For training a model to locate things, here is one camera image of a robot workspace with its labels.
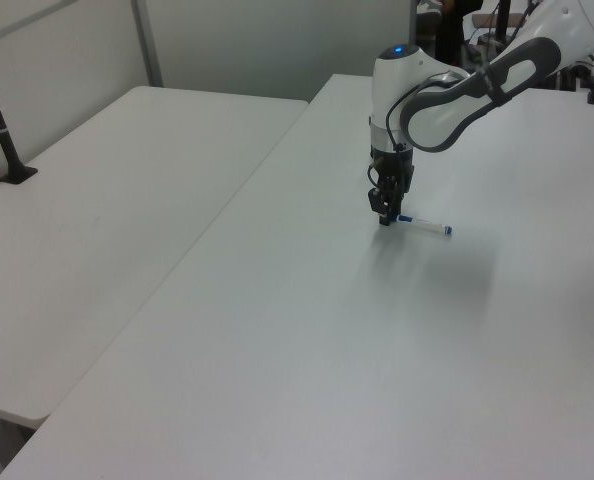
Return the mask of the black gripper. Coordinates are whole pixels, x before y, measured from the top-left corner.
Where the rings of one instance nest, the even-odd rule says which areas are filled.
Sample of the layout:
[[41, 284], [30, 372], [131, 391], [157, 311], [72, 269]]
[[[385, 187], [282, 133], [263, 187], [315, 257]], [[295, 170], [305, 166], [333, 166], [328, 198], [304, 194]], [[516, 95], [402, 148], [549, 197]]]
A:
[[[389, 226], [392, 216], [398, 217], [401, 214], [404, 195], [409, 192], [412, 183], [413, 150], [392, 153], [372, 148], [370, 158], [367, 175], [374, 187], [368, 192], [369, 204], [371, 210], [378, 215], [379, 224]], [[395, 192], [392, 199], [392, 214], [391, 198], [386, 192]]]

